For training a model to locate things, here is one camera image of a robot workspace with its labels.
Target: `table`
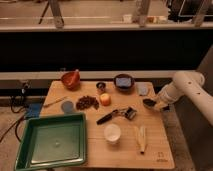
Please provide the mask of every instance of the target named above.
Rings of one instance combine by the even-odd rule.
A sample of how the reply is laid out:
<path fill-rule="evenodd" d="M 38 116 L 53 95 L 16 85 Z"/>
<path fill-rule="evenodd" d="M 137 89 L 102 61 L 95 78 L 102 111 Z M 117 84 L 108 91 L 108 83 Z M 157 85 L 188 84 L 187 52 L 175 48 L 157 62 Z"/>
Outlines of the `table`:
<path fill-rule="evenodd" d="M 99 94 L 96 90 L 95 81 L 81 81 L 76 90 L 66 89 L 60 81 L 53 81 L 44 104 L 51 103 L 64 96 L 66 100 L 74 104 L 85 95 L 96 97 Z M 118 91 L 113 82 L 105 82 L 106 91 L 111 96 L 111 105 L 102 106 L 96 110 L 93 107 L 83 112 L 87 120 L 87 161 L 80 167 L 88 168 L 143 168 L 143 169 L 172 169 L 174 168 L 173 156 L 162 122 L 160 112 L 152 111 L 143 106 L 142 99 L 155 95 L 153 85 L 145 82 L 149 88 L 147 96 L 139 96 L 136 87 L 130 93 Z M 63 114 L 61 104 L 58 102 L 48 108 L 42 108 L 40 116 L 52 116 Z M 96 121 L 114 109 L 131 106 L 137 110 L 137 115 L 132 121 L 125 117 L 114 117 L 112 120 L 97 125 Z M 103 131 L 107 124 L 115 123 L 121 128 L 121 138 L 115 146 L 110 145 L 104 139 Z M 139 145 L 135 139 L 133 125 L 147 128 L 147 147 L 145 154 L 140 154 Z"/>

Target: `peeler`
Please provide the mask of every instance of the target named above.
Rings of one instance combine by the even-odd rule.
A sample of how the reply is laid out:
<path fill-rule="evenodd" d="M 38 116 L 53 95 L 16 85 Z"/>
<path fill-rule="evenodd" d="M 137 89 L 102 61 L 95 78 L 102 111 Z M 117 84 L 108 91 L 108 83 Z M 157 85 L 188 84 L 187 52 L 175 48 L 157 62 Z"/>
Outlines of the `peeler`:
<path fill-rule="evenodd" d="M 136 115 L 136 110 L 132 107 L 124 108 L 124 109 L 115 109 L 112 112 L 106 114 L 104 117 L 100 118 L 96 123 L 98 125 L 111 120 L 114 116 L 124 116 L 128 120 L 132 120 Z"/>

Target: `electrical outlet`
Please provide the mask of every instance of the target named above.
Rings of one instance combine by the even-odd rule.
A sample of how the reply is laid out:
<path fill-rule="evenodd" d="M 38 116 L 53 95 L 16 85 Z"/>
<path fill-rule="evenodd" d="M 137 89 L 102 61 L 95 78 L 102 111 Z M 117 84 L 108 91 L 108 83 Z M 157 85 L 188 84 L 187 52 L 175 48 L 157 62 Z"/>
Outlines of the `electrical outlet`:
<path fill-rule="evenodd" d="M 21 88 L 28 89 L 30 88 L 30 82 L 29 80 L 20 80 Z"/>

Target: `black handle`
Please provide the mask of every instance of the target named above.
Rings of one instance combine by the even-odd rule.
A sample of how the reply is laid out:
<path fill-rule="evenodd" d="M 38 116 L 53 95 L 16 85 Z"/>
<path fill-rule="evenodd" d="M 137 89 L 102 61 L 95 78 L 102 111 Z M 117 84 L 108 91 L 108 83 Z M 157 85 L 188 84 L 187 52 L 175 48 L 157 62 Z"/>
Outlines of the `black handle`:
<path fill-rule="evenodd" d="M 100 124 L 102 124 L 102 123 L 104 123 L 104 122 L 106 122 L 106 121 L 109 121 L 110 119 L 112 119 L 112 114 L 111 114 L 111 113 L 105 115 L 104 117 L 102 117 L 101 119 L 99 119 L 96 123 L 97 123 L 98 125 L 100 125 Z"/>

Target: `dark background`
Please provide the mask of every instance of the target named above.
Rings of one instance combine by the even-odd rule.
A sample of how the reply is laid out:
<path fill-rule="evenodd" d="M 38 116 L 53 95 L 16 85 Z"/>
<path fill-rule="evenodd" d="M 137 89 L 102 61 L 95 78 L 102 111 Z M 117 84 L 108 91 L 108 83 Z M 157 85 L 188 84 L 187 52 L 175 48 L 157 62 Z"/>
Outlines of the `dark background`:
<path fill-rule="evenodd" d="M 0 72 L 196 69 L 211 29 L 0 33 Z"/>

